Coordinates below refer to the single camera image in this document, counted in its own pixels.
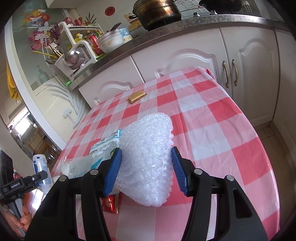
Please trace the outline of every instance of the floor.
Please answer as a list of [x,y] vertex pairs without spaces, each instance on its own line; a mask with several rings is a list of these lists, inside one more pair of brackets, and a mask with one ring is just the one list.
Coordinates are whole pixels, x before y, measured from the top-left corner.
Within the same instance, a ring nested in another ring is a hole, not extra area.
[[269,157],[279,192],[280,226],[287,220],[295,205],[296,167],[289,149],[273,122],[255,127]]

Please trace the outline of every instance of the metal screw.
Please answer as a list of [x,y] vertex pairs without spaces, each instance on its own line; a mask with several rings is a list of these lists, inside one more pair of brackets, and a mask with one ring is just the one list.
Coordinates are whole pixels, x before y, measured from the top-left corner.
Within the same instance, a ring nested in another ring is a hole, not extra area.
[[227,175],[226,178],[227,178],[228,181],[233,181],[234,180],[234,177],[231,176],[231,175]]
[[90,174],[91,175],[97,175],[99,173],[99,171],[97,170],[97,169],[92,169],[91,171],[90,171]]
[[194,170],[194,173],[197,174],[197,175],[201,175],[202,174],[202,170],[197,168]]
[[60,176],[59,177],[59,181],[60,182],[64,182],[65,180],[67,180],[67,177],[66,176]]

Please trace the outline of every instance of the stacked bowls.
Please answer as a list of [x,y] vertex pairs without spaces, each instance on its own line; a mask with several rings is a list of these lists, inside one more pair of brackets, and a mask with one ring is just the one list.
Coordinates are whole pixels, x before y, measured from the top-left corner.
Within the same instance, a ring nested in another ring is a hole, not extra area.
[[100,37],[97,43],[102,51],[110,53],[114,49],[123,45],[124,41],[120,30],[115,29]]

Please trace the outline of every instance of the table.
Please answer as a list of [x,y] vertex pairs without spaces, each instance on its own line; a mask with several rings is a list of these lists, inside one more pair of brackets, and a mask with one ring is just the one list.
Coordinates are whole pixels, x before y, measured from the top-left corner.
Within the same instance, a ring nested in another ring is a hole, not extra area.
[[[147,95],[130,104],[128,96],[138,90]],[[245,115],[212,73],[197,66],[147,82],[94,107],[74,131],[53,176],[60,174],[58,167],[63,160],[88,155],[101,138],[155,112],[171,117],[174,145],[183,158],[211,176],[231,174],[236,178],[271,239],[279,230],[279,195],[267,154]],[[122,195],[119,214],[105,212],[104,216],[112,240],[181,240],[191,202],[192,198],[180,191],[174,175],[170,197],[161,207],[145,207]],[[214,236],[215,207],[213,196],[208,239]],[[77,220],[83,238],[80,210]]]

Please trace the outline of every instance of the pot handle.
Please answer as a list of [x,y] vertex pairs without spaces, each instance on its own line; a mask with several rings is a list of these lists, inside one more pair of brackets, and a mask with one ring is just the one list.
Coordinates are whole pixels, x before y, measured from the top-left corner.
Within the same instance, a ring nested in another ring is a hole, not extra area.
[[131,15],[131,16],[129,16],[128,18],[129,18],[129,19],[134,19],[134,18],[137,18],[137,16],[136,16],[136,15]]

